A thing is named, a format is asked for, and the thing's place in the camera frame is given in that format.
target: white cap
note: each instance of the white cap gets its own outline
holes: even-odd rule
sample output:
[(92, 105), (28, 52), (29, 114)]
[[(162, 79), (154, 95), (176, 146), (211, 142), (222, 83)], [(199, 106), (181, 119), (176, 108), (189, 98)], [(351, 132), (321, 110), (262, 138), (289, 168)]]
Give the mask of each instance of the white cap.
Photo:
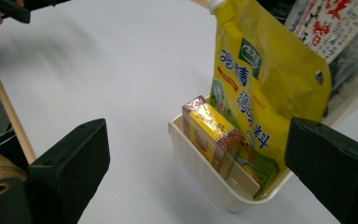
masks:
[(214, 14), (214, 11), (217, 10), (225, 1), (226, 0), (206, 0), (211, 14)]

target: white basket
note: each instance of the white basket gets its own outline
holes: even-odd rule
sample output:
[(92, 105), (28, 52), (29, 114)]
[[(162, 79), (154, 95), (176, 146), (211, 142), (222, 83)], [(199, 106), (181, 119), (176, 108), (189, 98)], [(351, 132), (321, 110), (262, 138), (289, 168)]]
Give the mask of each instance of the white basket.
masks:
[[(244, 190), (246, 188), (245, 186), (241, 186), (241, 183), (237, 183), (238, 185), (232, 188), (187, 139), (183, 134), (182, 115), (179, 115), (169, 122), (169, 133), (171, 135), (175, 155), (212, 193), (215, 199), (230, 212), (240, 212), (248, 206), (268, 202), (293, 174), (289, 169), (286, 169), (280, 179), (271, 186), (270, 191), (265, 197), (258, 201), (252, 201), (247, 195), (247, 190)], [(233, 165), (227, 179), (229, 179), (230, 175), (243, 173), (244, 171), (239, 165)]]

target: yellow pouch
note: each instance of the yellow pouch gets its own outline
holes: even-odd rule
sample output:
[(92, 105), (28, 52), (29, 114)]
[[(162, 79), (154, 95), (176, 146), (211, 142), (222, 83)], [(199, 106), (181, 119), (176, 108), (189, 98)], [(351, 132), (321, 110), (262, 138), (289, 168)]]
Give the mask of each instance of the yellow pouch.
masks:
[(331, 91), (326, 61), (255, 0), (227, 0), (214, 12), (210, 104), (245, 136), (236, 162), (262, 198), (284, 173), (292, 117), (321, 120)]

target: green logo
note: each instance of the green logo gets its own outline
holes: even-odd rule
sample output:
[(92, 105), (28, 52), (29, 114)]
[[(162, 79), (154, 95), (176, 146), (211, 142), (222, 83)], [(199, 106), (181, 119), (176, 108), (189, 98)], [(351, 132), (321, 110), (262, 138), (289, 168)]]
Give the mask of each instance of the green logo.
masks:
[(239, 58), (252, 66), (253, 76), (258, 78), (258, 73), (261, 66), (261, 57), (255, 47), (247, 40), (245, 40), (245, 38), (242, 39)]

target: white table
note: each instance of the white table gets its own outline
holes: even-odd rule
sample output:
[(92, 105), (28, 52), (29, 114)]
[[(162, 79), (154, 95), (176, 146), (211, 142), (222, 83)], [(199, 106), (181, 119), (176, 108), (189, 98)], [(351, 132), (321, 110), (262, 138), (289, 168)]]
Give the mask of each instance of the white table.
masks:
[(73, 0), (0, 26), (0, 78), (37, 156), (107, 120), (111, 166), (80, 223), (337, 223), (295, 176), (229, 213), (173, 155), (167, 123), (209, 94), (214, 32), (208, 10), (174, 0)]

